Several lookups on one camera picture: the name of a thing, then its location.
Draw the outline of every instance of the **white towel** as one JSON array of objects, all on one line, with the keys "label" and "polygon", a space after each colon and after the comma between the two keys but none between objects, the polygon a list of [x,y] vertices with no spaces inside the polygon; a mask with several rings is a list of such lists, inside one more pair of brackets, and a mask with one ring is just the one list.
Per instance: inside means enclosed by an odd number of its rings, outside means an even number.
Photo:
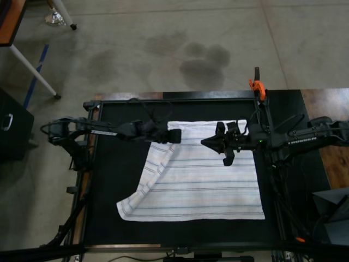
[{"label": "white towel", "polygon": [[[137,191],[117,203],[120,216],[148,222],[264,219],[252,152],[236,153],[233,165],[224,166],[224,154],[200,144],[216,125],[169,122],[169,129],[182,130],[182,142],[151,144]],[[245,125],[239,121],[241,132]]]}]

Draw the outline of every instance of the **concrete floor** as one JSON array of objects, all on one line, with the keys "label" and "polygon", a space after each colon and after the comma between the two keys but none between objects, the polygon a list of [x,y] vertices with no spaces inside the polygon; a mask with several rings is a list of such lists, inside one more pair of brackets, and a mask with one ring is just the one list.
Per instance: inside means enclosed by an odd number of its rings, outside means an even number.
[{"label": "concrete floor", "polygon": [[[78,24],[49,27],[45,2],[29,5],[15,39],[62,95],[37,83],[29,111],[39,148],[0,166],[0,249],[36,247],[70,213],[70,157],[39,127],[85,116],[96,93],[248,90],[254,67],[270,89],[343,88],[349,71],[349,0],[65,0]],[[23,103],[32,74],[0,49],[0,86]],[[105,261],[110,255],[88,255]],[[269,261],[270,253],[256,255]]]}]

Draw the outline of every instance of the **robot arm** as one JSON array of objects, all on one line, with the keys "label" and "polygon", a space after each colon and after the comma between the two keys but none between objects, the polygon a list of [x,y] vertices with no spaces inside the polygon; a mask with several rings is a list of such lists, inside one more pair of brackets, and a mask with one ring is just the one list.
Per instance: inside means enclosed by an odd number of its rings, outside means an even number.
[{"label": "robot arm", "polygon": [[272,164],[280,166],[292,157],[321,147],[349,146],[349,122],[332,121],[329,117],[316,118],[308,123],[307,129],[277,133],[265,132],[258,124],[248,126],[249,134],[241,134],[236,122],[217,123],[216,135],[201,140],[201,144],[217,153],[224,153],[224,165],[233,163],[234,150],[256,150],[262,148],[270,152]]},{"label": "robot arm", "polygon": [[[69,129],[75,124],[75,130]],[[60,118],[41,127],[41,131],[48,135],[49,142],[55,146],[62,146],[73,158],[75,171],[89,168],[89,152],[86,141],[75,141],[80,135],[98,134],[115,136],[124,141],[144,141],[165,143],[180,143],[181,130],[167,129],[167,122],[134,121],[114,126],[111,123],[90,121],[84,117]]]}]

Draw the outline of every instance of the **table leg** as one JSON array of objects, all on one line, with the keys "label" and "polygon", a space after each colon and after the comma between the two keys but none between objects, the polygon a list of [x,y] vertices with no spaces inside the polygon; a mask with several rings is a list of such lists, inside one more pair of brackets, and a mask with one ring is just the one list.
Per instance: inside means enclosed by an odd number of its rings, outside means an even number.
[{"label": "table leg", "polygon": [[22,55],[22,53],[14,46],[9,47],[12,53],[34,74],[34,76],[53,94],[56,99],[61,96],[46,82],[46,80],[39,74],[38,71],[29,63],[29,61]]},{"label": "table leg", "polygon": [[76,30],[76,24],[73,23],[70,15],[68,14],[62,0],[52,0],[60,14],[63,16],[63,19],[67,25],[71,27],[71,29]]}]

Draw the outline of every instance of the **black box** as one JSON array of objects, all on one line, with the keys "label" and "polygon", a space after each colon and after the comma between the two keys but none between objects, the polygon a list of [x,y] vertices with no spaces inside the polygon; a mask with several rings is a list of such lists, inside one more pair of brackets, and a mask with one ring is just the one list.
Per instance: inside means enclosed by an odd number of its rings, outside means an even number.
[{"label": "black box", "polygon": [[0,88],[0,160],[24,157],[34,116]]}]

